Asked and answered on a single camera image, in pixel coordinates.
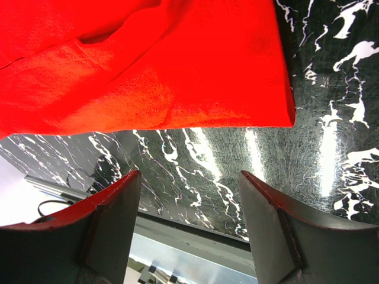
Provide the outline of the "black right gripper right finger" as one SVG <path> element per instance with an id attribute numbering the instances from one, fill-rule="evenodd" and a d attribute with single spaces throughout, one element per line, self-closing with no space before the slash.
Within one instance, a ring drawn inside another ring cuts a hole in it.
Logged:
<path id="1" fill-rule="evenodd" d="M 378 283 L 378 226 L 325 213 L 242 171 L 258 283 Z"/>

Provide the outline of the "red t shirt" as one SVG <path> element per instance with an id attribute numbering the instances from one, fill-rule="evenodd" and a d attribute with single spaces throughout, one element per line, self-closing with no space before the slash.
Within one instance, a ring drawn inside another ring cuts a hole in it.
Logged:
<path id="1" fill-rule="evenodd" d="M 2 1 L 1 137 L 292 127 L 272 1 Z"/>

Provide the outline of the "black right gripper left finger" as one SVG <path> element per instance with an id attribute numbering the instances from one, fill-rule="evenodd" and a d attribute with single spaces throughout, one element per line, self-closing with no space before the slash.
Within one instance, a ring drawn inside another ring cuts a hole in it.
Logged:
<path id="1" fill-rule="evenodd" d="M 132 171 L 31 224 L 1 227 L 1 283 L 123 283 L 141 178 Z"/>

